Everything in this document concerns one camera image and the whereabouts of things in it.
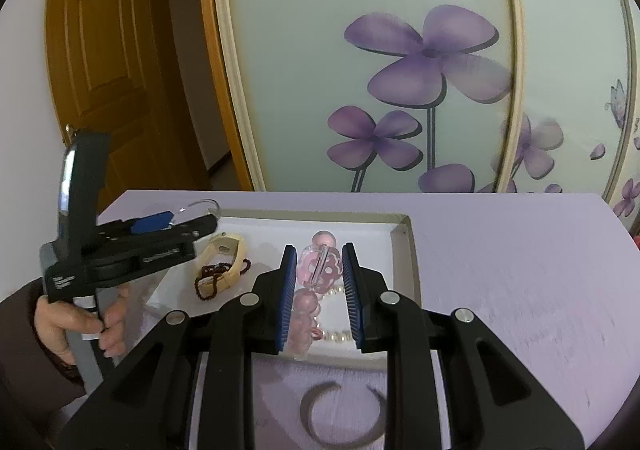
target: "wooden door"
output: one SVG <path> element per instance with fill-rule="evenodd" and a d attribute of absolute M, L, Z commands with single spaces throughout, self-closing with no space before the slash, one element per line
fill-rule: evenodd
<path fill-rule="evenodd" d="M 111 134 L 100 210 L 127 189 L 207 189 L 193 126 L 190 144 L 177 130 L 189 110 L 184 93 L 180 101 L 164 88 L 161 41 L 173 46 L 167 33 L 154 35 L 150 0 L 47 0 L 49 79 L 63 135 L 67 124 Z"/>

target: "wall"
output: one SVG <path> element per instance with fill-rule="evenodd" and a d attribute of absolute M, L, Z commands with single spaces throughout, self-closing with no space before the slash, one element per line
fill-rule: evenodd
<path fill-rule="evenodd" d="M 229 147 L 211 78 L 200 0 L 169 0 L 169 5 L 184 94 L 208 169 Z"/>
<path fill-rule="evenodd" d="M 0 10 L 0 299 L 38 277 L 38 249 L 56 237 L 64 147 L 49 92 L 45 0 Z"/>

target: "silver screw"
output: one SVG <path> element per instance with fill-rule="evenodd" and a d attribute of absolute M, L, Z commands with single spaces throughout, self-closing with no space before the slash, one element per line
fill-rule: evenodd
<path fill-rule="evenodd" d="M 246 293 L 240 297 L 240 303 L 245 306 L 256 305 L 260 302 L 260 297 L 255 293 Z"/>
<path fill-rule="evenodd" d="M 184 313 L 182 311 L 171 311 L 166 316 L 166 322 L 169 325 L 180 325 L 182 322 L 184 322 L 185 318 L 186 318 L 186 316 L 184 315 Z"/>
<path fill-rule="evenodd" d="M 398 293 L 394 293 L 393 291 L 385 291 L 382 295 L 380 295 L 380 300 L 385 304 L 395 305 L 400 302 L 400 295 Z"/>
<path fill-rule="evenodd" d="M 456 311 L 456 318 L 461 322 L 468 324 L 469 322 L 473 321 L 473 319 L 475 318 L 475 315 L 471 310 L 463 307 Z"/>

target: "butterfly decal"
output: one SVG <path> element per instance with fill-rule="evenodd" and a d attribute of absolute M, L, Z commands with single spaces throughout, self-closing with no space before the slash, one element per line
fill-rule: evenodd
<path fill-rule="evenodd" d="M 611 101 L 604 106 L 605 109 L 611 108 L 613 119 L 620 130 L 625 126 L 626 117 L 626 96 L 622 87 L 622 82 L 618 80 L 618 84 L 611 88 Z"/>

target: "hand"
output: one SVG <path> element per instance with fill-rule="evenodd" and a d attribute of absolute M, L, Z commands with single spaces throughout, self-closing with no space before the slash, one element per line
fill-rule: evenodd
<path fill-rule="evenodd" d="M 106 357 L 124 353 L 126 347 L 124 319 L 127 314 L 129 285 L 118 286 L 118 298 L 104 312 L 104 324 L 94 315 L 68 302 L 49 303 L 47 296 L 41 296 L 36 303 L 33 325 L 42 344 L 67 365 L 75 365 L 76 360 L 66 341 L 65 330 L 84 334 L 100 334 L 100 348 Z"/>

